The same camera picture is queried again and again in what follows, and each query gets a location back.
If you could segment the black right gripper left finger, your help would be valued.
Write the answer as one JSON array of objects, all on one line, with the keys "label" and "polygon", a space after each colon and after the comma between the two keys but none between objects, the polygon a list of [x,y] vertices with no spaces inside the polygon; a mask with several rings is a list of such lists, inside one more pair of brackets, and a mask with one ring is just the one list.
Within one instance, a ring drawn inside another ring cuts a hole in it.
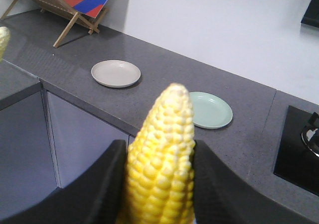
[{"label": "black right gripper left finger", "polygon": [[76,180],[2,224],[114,224],[127,158],[126,142],[114,140]]}]

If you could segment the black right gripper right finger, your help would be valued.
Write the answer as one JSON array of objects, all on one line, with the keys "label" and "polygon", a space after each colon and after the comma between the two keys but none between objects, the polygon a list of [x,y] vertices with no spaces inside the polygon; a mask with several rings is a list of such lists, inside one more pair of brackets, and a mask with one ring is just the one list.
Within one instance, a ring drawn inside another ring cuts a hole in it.
[{"label": "black right gripper right finger", "polygon": [[202,141],[194,150],[193,204],[198,224],[310,224],[236,175]]}]

